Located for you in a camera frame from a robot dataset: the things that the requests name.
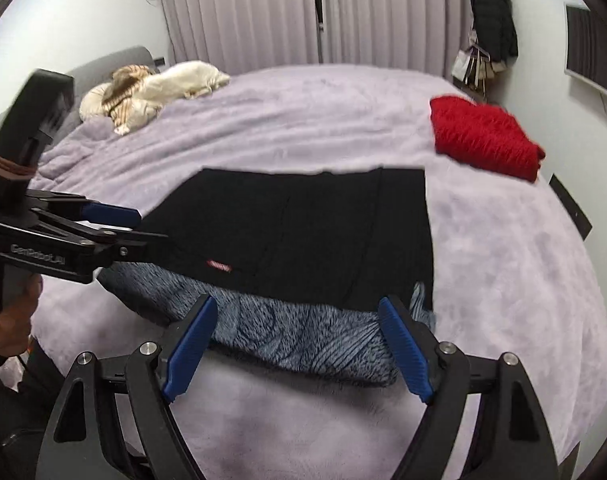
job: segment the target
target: tv screen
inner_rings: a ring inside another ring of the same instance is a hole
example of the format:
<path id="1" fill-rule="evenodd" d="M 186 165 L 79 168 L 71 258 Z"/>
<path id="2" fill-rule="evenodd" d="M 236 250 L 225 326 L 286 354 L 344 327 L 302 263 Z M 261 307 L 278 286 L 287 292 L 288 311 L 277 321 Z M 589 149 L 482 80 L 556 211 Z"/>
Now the tv screen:
<path id="1" fill-rule="evenodd" d="M 566 6 L 568 63 L 566 72 L 607 94 L 607 25 L 584 7 Z"/>

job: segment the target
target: red blanket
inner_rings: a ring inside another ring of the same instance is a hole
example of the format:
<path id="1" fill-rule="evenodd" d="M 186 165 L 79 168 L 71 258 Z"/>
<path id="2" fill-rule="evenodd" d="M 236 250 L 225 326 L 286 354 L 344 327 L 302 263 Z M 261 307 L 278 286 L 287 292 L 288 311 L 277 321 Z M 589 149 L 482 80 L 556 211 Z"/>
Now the red blanket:
<path id="1" fill-rule="evenodd" d="M 457 96 L 430 101 L 437 153 L 479 168 L 534 182 L 545 158 L 503 109 Z"/>

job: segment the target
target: fluffy blue fabric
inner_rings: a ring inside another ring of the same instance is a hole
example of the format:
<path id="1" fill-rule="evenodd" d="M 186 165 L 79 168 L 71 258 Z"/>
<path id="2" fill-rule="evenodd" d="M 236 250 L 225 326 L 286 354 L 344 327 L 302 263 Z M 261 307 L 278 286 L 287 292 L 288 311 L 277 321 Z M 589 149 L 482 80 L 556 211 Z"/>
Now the fluffy blue fabric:
<path id="1" fill-rule="evenodd" d="M 372 386 L 387 386 L 397 376 L 376 312 L 241 294 L 154 264 L 114 264 L 99 282 L 129 309 L 163 325 L 182 319 L 200 294 L 209 294 L 219 307 L 213 341 L 274 367 Z M 424 292 L 424 284 L 417 283 L 410 314 L 434 331 L 435 315 L 424 309 Z"/>

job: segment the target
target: blue gripper pad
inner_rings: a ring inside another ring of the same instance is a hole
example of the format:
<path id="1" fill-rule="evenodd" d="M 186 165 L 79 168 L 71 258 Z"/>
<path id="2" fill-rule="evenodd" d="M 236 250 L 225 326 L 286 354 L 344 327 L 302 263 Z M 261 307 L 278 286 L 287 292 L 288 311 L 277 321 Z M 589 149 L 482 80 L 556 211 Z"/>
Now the blue gripper pad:
<path id="1" fill-rule="evenodd" d="M 138 227 L 141 223 L 141 215 L 136 209 L 93 202 L 81 208 L 81 219 L 93 224 L 129 227 L 130 229 Z"/>
<path id="2" fill-rule="evenodd" d="M 186 393 L 192 376 L 217 326 L 217 302 L 208 298 L 168 360 L 168 380 L 162 389 L 168 402 Z"/>
<path id="3" fill-rule="evenodd" d="M 427 360 L 388 298 L 379 301 L 379 326 L 408 390 L 427 404 L 434 394 Z"/>

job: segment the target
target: curtain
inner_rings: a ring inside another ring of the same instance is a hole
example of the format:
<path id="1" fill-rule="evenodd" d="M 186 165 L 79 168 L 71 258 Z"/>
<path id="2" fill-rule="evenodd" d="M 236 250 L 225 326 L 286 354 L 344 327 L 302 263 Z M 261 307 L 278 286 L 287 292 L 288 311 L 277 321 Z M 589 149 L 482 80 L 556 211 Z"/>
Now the curtain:
<path id="1" fill-rule="evenodd" d="M 470 0 L 325 0 L 324 60 L 448 75 L 472 28 Z"/>
<path id="2" fill-rule="evenodd" d="M 319 62 L 315 0 L 161 0 L 174 60 L 235 75 Z"/>

